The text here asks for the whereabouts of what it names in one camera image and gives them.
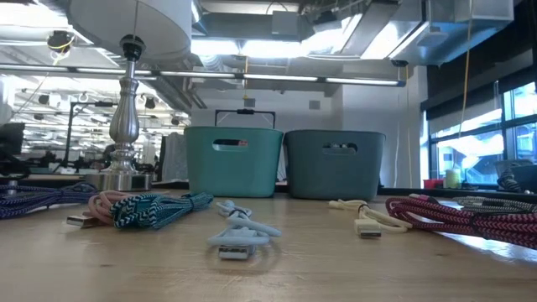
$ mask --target gray storage bin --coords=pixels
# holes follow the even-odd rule
[[[371,200],[377,194],[386,136],[356,131],[285,134],[287,181],[293,197]]]

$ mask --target lamp shade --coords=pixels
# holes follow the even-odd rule
[[[162,62],[189,52],[190,6],[191,0],[70,0],[67,18],[95,46],[117,55],[123,55],[119,41],[135,34],[146,46],[141,59]]]

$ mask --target wooden table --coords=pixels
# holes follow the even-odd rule
[[[0,300],[537,300],[534,250],[422,231],[363,240],[355,213],[325,202],[234,201],[283,232],[247,262],[221,261],[206,245],[225,226],[214,205],[157,232],[66,225],[84,206],[0,221]]]

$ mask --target teal storage bin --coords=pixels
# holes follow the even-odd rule
[[[381,133],[298,130],[285,134],[293,197],[371,200],[377,194],[386,137]]]
[[[262,128],[187,128],[190,190],[228,197],[271,196],[283,136]]]

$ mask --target silver lamp base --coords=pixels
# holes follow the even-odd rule
[[[116,190],[122,192],[151,190],[151,174],[88,174],[86,181],[99,191]]]

